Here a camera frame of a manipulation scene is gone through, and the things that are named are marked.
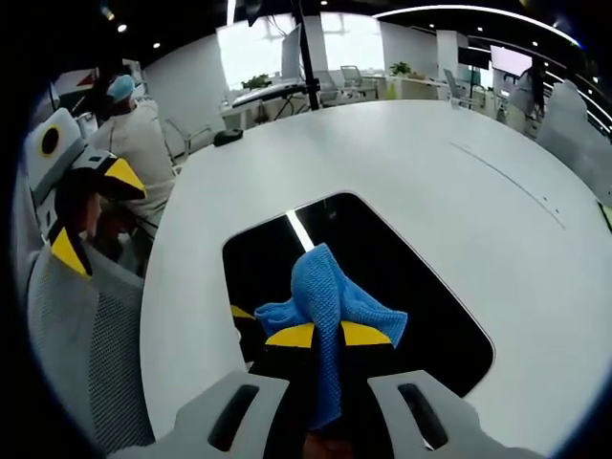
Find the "blue microfiber towel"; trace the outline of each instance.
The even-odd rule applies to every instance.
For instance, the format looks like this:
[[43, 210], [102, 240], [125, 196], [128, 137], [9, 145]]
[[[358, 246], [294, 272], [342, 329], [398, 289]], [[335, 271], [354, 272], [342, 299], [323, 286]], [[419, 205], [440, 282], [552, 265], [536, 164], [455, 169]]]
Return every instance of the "blue microfiber towel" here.
[[397, 346], [408, 315], [392, 311], [362, 290], [340, 269], [325, 244], [304, 253], [292, 272], [293, 297], [255, 310], [268, 336], [302, 323], [314, 322], [318, 330], [319, 368], [317, 410], [310, 427], [321, 428], [340, 414], [338, 332], [341, 320], [374, 327]]

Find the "white desk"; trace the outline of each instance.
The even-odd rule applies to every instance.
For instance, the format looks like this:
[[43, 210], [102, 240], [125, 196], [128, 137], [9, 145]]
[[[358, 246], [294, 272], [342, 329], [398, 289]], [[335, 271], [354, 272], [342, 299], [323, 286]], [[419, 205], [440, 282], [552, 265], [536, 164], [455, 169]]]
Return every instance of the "white desk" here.
[[508, 446], [555, 451], [612, 363], [612, 236], [593, 193], [547, 151], [426, 100], [306, 113], [189, 157], [144, 288], [142, 379], [156, 437], [244, 366], [224, 243], [342, 190], [409, 241], [491, 338], [492, 368], [467, 397], [484, 430]]

